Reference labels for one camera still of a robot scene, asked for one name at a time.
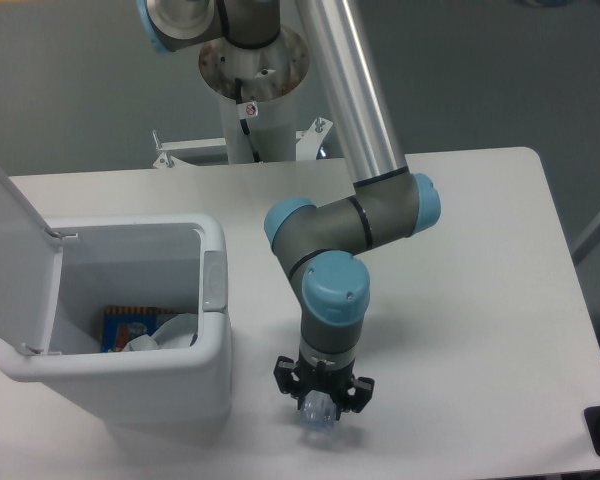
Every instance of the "trash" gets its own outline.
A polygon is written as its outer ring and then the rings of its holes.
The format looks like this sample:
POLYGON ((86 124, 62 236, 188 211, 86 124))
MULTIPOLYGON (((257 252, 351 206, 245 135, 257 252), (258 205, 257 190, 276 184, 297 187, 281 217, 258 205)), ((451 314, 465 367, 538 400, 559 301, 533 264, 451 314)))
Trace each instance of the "trash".
POLYGON ((193 313, 181 313, 167 320, 153 335, 145 334, 129 341, 123 352, 186 348, 193 345, 197 339, 198 316, 193 313))

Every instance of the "white table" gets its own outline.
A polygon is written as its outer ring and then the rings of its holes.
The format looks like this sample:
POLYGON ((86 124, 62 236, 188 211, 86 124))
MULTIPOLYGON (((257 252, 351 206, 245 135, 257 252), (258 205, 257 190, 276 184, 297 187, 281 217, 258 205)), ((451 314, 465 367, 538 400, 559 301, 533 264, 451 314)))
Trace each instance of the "white table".
POLYGON ((46 217, 204 211, 223 224, 233 324, 226 422, 112 427, 0 373, 0 479, 466 479, 600 469, 583 409, 600 353, 539 159, 412 155, 439 224, 361 255, 372 279, 355 373, 376 380, 330 441, 296 425, 272 370, 299 313, 262 230, 277 200, 352 193, 342 161, 14 178, 46 217))

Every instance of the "silver tube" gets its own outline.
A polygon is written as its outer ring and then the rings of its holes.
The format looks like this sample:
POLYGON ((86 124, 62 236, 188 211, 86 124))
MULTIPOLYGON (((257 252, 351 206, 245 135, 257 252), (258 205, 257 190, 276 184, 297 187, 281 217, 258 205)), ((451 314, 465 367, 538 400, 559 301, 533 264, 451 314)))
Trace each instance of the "silver tube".
POLYGON ((407 166, 353 0, 297 0, 354 183, 407 166))
POLYGON ((209 0, 146 0, 154 25, 178 40, 189 40, 205 32, 213 20, 214 4, 209 0))

